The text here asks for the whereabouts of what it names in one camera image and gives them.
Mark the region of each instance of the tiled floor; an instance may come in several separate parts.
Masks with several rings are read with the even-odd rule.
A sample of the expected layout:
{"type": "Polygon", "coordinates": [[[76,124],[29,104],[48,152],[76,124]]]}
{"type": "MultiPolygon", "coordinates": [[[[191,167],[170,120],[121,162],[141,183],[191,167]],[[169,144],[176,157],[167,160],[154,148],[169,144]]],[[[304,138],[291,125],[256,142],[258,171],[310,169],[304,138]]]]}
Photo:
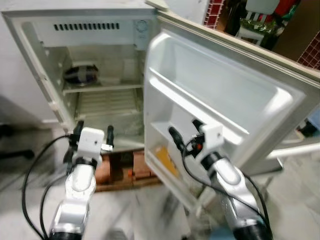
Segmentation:
{"type": "MultiPolygon", "coordinates": [[[[21,131],[2,138],[0,151],[31,148],[38,153],[46,142],[62,134],[60,129],[21,131]]],[[[27,205],[36,223],[43,187],[64,170],[62,161],[67,147],[66,140],[57,142],[30,176],[27,205]]],[[[37,239],[21,211],[21,186],[29,164],[22,157],[0,161],[1,240],[37,239]]],[[[285,171],[268,188],[267,206],[275,239],[319,240],[320,152],[289,157],[284,167],[285,171]]],[[[62,183],[49,193],[44,208],[47,228],[63,195],[62,183]]],[[[95,194],[84,239],[105,240],[110,229],[123,229],[129,240],[180,240],[190,229],[181,204],[170,211],[172,215],[163,214],[168,195],[164,186],[95,194]]]]}

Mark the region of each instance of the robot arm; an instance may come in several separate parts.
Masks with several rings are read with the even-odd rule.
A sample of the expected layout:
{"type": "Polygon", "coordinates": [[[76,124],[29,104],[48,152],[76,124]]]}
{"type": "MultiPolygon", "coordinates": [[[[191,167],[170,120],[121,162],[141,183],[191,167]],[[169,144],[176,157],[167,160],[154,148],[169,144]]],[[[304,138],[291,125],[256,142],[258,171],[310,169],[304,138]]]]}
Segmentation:
{"type": "Polygon", "coordinates": [[[96,190],[95,170],[102,162],[101,150],[113,150],[112,126],[108,127],[107,144],[103,144],[105,133],[102,130],[85,127],[79,132],[78,141],[73,141],[78,142],[77,151],[75,154],[74,151],[72,154],[70,150],[67,152],[67,162],[72,161],[74,168],[66,179],[65,197],[52,221],[50,240],[82,239],[89,215],[89,202],[96,190]]]}
{"type": "Polygon", "coordinates": [[[203,125],[198,120],[192,122],[198,135],[191,140],[192,150],[187,150],[181,135],[174,127],[168,129],[181,155],[187,152],[204,167],[211,182],[218,181],[226,194],[221,195],[221,206],[226,221],[237,240],[272,240],[271,233],[256,211],[256,199],[248,190],[243,173],[227,157],[222,157],[217,147],[223,144],[221,127],[218,124],[203,125]]]}

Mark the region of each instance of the refrigerator door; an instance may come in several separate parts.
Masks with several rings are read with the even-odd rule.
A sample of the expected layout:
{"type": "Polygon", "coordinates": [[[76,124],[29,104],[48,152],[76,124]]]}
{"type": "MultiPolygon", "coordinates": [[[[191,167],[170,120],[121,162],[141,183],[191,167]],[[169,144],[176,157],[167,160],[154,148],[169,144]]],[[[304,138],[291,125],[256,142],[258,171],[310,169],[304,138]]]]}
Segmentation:
{"type": "MultiPolygon", "coordinates": [[[[197,133],[193,119],[219,122],[219,151],[249,172],[320,102],[320,74],[172,12],[159,11],[157,18],[161,31],[149,45],[144,70],[145,160],[194,209],[207,199],[184,171],[168,128],[186,143],[197,133]]],[[[209,180],[193,157],[186,162],[209,180]]]]}

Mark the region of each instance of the wire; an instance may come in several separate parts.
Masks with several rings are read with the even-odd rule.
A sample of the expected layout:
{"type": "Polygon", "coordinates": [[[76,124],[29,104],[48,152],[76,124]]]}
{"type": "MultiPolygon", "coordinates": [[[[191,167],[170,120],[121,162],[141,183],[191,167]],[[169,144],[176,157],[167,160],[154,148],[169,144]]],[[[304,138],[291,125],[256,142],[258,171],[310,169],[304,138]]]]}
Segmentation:
{"type": "Polygon", "coordinates": [[[267,206],[266,206],[266,202],[264,200],[264,197],[262,196],[262,193],[259,190],[259,187],[257,186],[257,184],[252,180],[252,178],[250,176],[248,176],[247,174],[243,173],[243,176],[252,184],[252,186],[254,187],[254,189],[256,190],[256,192],[258,193],[261,205],[262,205],[262,209],[263,209],[263,214],[265,217],[265,224],[268,228],[268,231],[270,233],[272,233],[271,230],[271,226],[270,226],[270,220],[269,220],[269,214],[268,214],[268,210],[267,210],[267,206]]]}
{"type": "Polygon", "coordinates": [[[190,175],[190,177],[192,177],[194,180],[196,180],[197,182],[203,184],[204,186],[207,186],[209,188],[212,188],[213,190],[215,190],[216,192],[220,193],[220,194],[223,194],[229,198],[233,198],[237,201],[239,201],[240,203],[246,205],[248,208],[250,208],[251,210],[253,210],[256,214],[259,215],[259,217],[263,220],[264,224],[267,226],[267,229],[269,231],[269,234],[272,236],[272,230],[271,230],[271,227],[270,227],[270,223],[269,223],[269,216],[268,216],[268,213],[266,214],[266,216],[268,217],[268,220],[266,219],[265,216],[263,216],[259,210],[253,206],[251,206],[250,204],[244,202],[243,200],[241,200],[240,198],[238,198],[237,196],[235,195],[232,195],[232,194],[229,194],[227,193],[224,189],[220,188],[220,187],[217,187],[217,186],[213,186],[209,183],[206,183],[205,181],[203,181],[202,179],[200,179],[199,177],[195,176],[191,170],[188,168],[187,164],[186,164],[186,154],[187,154],[187,147],[192,143],[192,141],[190,140],[189,142],[187,142],[187,144],[185,145],[185,148],[183,149],[183,152],[182,152],[182,165],[185,169],[185,171],[190,175]]]}
{"type": "Polygon", "coordinates": [[[42,239],[45,240],[44,236],[40,233],[40,231],[38,230],[38,228],[34,225],[34,223],[31,221],[29,215],[28,215],[28,211],[27,211],[27,204],[26,204],[26,189],[27,189],[27,184],[28,184],[28,178],[29,175],[32,171],[32,169],[34,168],[34,166],[37,164],[38,160],[44,155],[44,153],[48,150],[48,148],[54,144],[57,140],[59,139],[63,139],[63,138],[67,138],[67,135],[63,135],[63,136],[59,136],[55,139],[53,139],[52,141],[50,141],[43,149],[42,151],[39,153],[39,155],[34,159],[34,161],[32,162],[28,172],[25,174],[24,177],[24,181],[23,181],[23,185],[22,185],[22,197],[21,197],[21,205],[22,205],[22,212],[24,215],[24,218],[26,219],[27,223],[30,225],[30,227],[35,231],[35,233],[42,239]]]}
{"type": "Polygon", "coordinates": [[[44,236],[44,239],[49,239],[48,235],[47,235],[47,231],[46,231],[46,228],[45,228],[45,224],[44,224],[44,204],[45,204],[45,200],[46,200],[46,196],[47,196],[47,193],[49,191],[49,189],[56,183],[58,182],[59,180],[63,179],[64,177],[66,177],[67,175],[64,173],[64,174],[61,174],[59,176],[57,176],[56,178],[54,178],[51,182],[49,182],[49,184],[45,187],[44,189],[44,192],[42,194],[42,197],[41,197],[41,202],[40,202],[40,213],[39,213],[39,217],[40,217],[40,226],[41,226],[41,229],[42,229],[42,232],[43,232],[43,236],[44,236]]]}

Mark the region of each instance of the ventilation grille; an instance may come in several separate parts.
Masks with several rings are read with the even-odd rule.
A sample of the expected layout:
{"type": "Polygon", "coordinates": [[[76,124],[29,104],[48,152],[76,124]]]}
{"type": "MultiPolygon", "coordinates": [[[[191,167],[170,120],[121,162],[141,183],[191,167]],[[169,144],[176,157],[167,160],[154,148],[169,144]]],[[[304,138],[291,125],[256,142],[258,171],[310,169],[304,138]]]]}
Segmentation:
{"type": "Polygon", "coordinates": [[[118,30],[120,25],[113,23],[63,23],[54,24],[56,31],[88,31],[88,30],[118,30]]]}

